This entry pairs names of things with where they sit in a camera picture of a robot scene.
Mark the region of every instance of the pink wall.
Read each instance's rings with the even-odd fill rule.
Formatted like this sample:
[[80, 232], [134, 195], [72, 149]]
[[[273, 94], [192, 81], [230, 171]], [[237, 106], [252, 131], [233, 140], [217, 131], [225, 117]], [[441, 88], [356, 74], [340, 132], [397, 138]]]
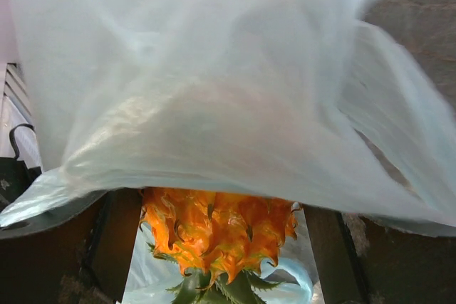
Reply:
[[0, 63], [17, 60], [16, 38], [8, 0], [0, 0]]

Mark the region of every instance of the translucent plastic bag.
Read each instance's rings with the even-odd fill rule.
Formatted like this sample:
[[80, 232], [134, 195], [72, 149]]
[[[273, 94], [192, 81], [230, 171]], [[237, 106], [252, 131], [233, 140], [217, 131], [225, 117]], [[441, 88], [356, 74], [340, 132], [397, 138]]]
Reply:
[[[358, 19], [372, 1], [12, 0], [43, 162], [61, 166], [0, 224], [99, 189], [162, 186], [456, 226], [451, 112], [410, 56], [386, 53], [397, 46], [384, 33], [365, 35]], [[378, 46], [359, 56], [366, 39]], [[379, 89], [358, 92], [356, 78]]]
[[[182, 281], [177, 265], [152, 257], [148, 242], [153, 243], [150, 230], [138, 229], [122, 304], [171, 303], [175, 295], [166, 289]], [[283, 283], [273, 290], [258, 294], [268, 304], [309, 304], [313, 288], [307, 271], [294, 260], [280, 258], [277, 268], [270, 266], [267, 261], [263, 262], [261, 277], [267, 278], [276, 269], [289, 272], [298, 284]]]

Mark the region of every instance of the orange pineapple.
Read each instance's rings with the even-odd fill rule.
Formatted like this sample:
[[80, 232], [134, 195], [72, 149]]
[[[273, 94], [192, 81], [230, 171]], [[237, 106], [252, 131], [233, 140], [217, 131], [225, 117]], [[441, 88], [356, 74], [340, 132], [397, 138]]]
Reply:
[[[286, 236], [296, 239], [293, 204], [221, 192], [146, 189], [143, 221], [152, 227], [153, 254], [177, 262], [187, 278], [173, 289], [178, 292], [174, 303], [211, 303], [208, 298], [217, 296], [220, 303], [264, 303], [252, 287], [277, 284], [255, 273], [261, 273], [265, 258], [277, 265]], [[193, 301], [185, 297], [189, 292], [190, 299], [195, 295]]]

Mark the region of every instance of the pineapple skin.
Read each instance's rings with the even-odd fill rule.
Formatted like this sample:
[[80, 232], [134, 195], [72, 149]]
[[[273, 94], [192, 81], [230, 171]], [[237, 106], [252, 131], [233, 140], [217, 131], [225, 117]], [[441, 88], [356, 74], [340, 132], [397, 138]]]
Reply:
[[180, 272], [210, 272], [211, 281], [227, 273], [261, 273], [269, 258], [276, 266], [287, 236], [296, 239], [293, 202], [260, 196], [191, 189], [147, 188], [143, 209], [155, 238], [154, 256], [173, 257]]

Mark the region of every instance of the white plastic bag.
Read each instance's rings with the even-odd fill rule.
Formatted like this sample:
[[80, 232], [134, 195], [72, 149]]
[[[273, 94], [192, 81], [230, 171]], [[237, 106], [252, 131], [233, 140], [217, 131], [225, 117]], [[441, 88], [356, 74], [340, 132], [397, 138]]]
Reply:
[[[166, 289], [182, 281], [179, 267], [169, 261], [153, 258], [147, 247], [148, 242], [154, 242], [150, 230], [138, 229], [122, 304], [171, 303], [175, 294]], [[268, 304], [309, 304], [314, 290], [307, 271], [299, 262], [279, 258], [279, 265], [274, 268], [265, 260], [261, 264], [261, 277], [267, 278], [276, 269], [290, 273], [298, 285], [283, 283], [273, 290], [257, 294]]]
[[[0, 225], [98, 189], [162, 186], [456, 226], [456, 179], [443, 167], [456, 155], [454, 121], [410, 56], [385, 54], [392, 41], [369, 38], [380, 46], [359, 56], [358, 18], [372, 1], [12, 0], [45, 166], [57, 167], [65, 152]], [[376, 56], [405, 67], [371, 70]], [[401, 84], [357, 93], [354, 77]], [[377, 102], [355, 112], [381, 92], [402, 100], [408, 107], [395, 114], [408, 119], [369, 126], [383, 110]], [[419, 131], [402, 127], [408, 121]], [[413, 155], [415, 171], [401, 149], [388, 150], [421, 199], [385, 173], [353, 129], [387, 150], [379, 130], [393, 124], [405, 130], [397, 143], [408, 153], [419, 145], [408, 145], [411, 134], [427, 144]]]

